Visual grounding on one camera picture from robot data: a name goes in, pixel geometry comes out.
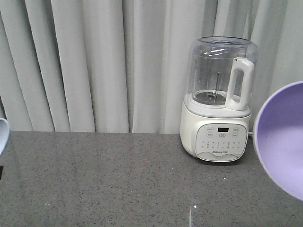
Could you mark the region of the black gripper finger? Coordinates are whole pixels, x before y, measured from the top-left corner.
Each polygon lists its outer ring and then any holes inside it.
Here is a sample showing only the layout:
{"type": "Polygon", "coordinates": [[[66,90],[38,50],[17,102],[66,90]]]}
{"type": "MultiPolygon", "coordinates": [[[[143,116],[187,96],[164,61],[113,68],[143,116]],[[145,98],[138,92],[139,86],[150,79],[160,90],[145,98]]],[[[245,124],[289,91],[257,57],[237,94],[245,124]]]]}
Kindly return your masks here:
{"type": "Polygon", "coordinates": [[[3,166],[0,166],[0,180],[2,179],[3,166]]]}

